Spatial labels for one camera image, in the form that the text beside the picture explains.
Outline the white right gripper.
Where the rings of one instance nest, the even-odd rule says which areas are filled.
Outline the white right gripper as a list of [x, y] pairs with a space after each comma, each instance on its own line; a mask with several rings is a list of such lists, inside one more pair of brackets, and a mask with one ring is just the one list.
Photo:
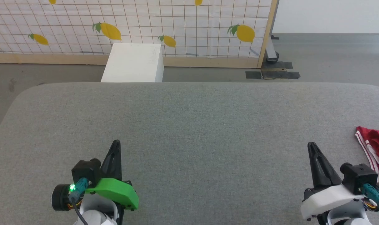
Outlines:
[[367, 211], [379, 212], [379, 183], [343, 182], [315, 142], [308, 142], [313, 190], [306, 189], [300, 212], [308, 221], [368, 221]]

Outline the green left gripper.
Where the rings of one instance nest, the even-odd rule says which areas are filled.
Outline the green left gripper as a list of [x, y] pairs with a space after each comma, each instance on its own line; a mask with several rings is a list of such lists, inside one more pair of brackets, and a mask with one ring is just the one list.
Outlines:
[[138, 195], [132, 185], [122, 181], [121, 143], [114, 140], [100, 167], [102, 178], [94, 186], [87, 178], [80, 178], [72, 184], [57, 185], [51, 195], [55, 211], [79, 209], [86, 194], [111, 200], [131, 211], [138, 209]]

